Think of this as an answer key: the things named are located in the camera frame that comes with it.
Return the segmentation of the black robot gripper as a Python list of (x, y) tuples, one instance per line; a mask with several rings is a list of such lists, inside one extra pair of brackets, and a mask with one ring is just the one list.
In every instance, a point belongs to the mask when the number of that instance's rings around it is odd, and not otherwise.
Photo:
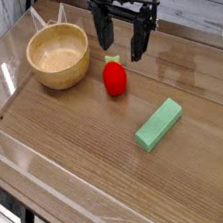
[(94, 25), (99, 44), (106, 51), (114, 42), (114, 30), (111, 17), (131, 22), (133, 35), (131, 39), (131, 61), (139, 61), (147, 46), (150, 31), (157, 24), (157, 8), (160, 0), (89, 0), (93, 13)]

